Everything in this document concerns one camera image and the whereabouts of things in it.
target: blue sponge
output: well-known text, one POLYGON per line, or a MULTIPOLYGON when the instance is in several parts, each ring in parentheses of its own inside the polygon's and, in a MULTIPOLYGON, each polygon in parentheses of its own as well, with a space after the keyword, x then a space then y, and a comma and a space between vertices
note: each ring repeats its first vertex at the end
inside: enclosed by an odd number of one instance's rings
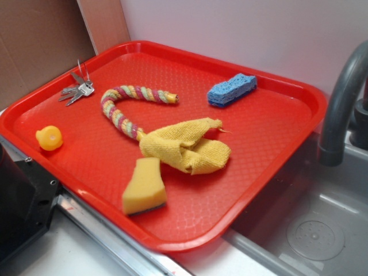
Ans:
POLYGON ((227 82, 221 82, 207 93, 208 102, 213 106, 224 108, 257 88, 255 76, 237 74, 227 82))

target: gray faucet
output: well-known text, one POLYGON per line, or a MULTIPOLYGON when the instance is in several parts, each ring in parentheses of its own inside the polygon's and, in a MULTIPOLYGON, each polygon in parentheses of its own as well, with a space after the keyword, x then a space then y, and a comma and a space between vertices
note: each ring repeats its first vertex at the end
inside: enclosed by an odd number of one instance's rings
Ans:
POLYGON ((368 150, 367 77, 368 40, 351 54, 333 89, 317 148, 317 158, 321 164, 341 164, 348 128, 351 130, 351 144, 368 150), (364 96, 357 101, 364 83, 364 96))

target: sink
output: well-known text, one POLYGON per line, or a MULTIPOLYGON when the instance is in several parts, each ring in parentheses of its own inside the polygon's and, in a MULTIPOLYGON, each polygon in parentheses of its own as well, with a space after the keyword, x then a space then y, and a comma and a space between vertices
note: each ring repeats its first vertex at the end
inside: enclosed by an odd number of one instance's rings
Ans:
POLYGON ((346 145, 343 163, 326 167, 316 161, 317 139, 304 142, 231 231, 280 275, 367 275, 368 154, 346 145))

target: white wall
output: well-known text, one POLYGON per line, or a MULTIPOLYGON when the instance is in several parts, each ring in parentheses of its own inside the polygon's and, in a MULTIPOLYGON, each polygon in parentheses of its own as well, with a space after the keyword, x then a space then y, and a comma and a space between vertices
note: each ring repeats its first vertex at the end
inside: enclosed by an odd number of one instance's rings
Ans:
POLYGON ((121 0, 150 40, 306 82, 330 95, 368 40, 368 0, 121 0))

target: sink drain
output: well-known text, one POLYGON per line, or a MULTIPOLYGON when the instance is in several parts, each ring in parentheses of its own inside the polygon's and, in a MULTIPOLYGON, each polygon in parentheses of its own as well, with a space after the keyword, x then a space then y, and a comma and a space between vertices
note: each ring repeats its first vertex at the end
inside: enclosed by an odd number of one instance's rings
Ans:
POLYGON ((287 228, 287 240, 299 255, 310 260, 329 260, 344 247, 344 233, 333 221, 308 214, 287 228))

